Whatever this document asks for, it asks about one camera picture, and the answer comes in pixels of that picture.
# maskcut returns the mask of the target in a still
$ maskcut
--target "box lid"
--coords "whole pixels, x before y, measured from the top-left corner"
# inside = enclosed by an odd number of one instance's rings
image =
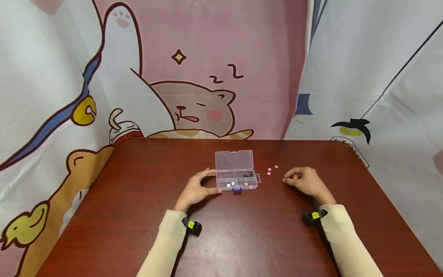
[[[254,169],[254,158],[252,150],[216,152],[215,168],[217,170]]]

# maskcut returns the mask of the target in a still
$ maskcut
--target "brown table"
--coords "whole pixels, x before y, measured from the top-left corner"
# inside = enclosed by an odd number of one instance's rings
[[[248,149],[263,183],[192,207],[190,218],[203,231],[185,239],[173,276],[338,276],[324,234],[301,221],[312,211],[310,199],[281,182],[294,166],[317,170],[385,277],[441,276],[348,145],[173,139],[127,139],[117,146],[38,276],[134,277],[188,178],[214,168],[216,151]],[[215,186],[215,180],[206,185]]]

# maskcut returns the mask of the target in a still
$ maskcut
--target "hand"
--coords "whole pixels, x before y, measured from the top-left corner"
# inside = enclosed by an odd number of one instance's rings
[[[313,196],[320,205],[337,204],[331,192],[317,175],[315,169],[293,168],[283,176],[283,183],[298,188],[302,193]]]
[[[207,168],[189,178],[188,184],[177,200],[177,203],[175,203],[174,210],[186,213],[191,205],[197,204],[209,195],[221,193],[222,189],[220,188],[202,187],[200,184],[203,178],[207,176],[215,176],[216,174],[216,169]]]

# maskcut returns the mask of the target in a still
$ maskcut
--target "pink blush cheek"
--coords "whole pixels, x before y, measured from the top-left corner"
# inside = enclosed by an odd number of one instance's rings
[[[209,111],[206,114],[206,116],[208,117],[209,120],[215,121],[215,122],[221,122],[225,118],[225,115],[223,114],[223,112],[217,111],[217,110]]]

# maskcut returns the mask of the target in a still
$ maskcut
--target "black bird drawing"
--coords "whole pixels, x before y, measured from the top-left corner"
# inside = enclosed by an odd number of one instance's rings
[[[349,122],[345,122],[345,121],[337,122],[334,125],[332,125],[331,127],[343,126],[343,127],[349,128],[349,129],[360,130],[365,135],[366,142],[369,144],[369,141],[371,140],[371,132],[369,131],[368,127],[365,126],[368,123],[370,123],[370,122],[366,119],[351,118],[351,120]]]

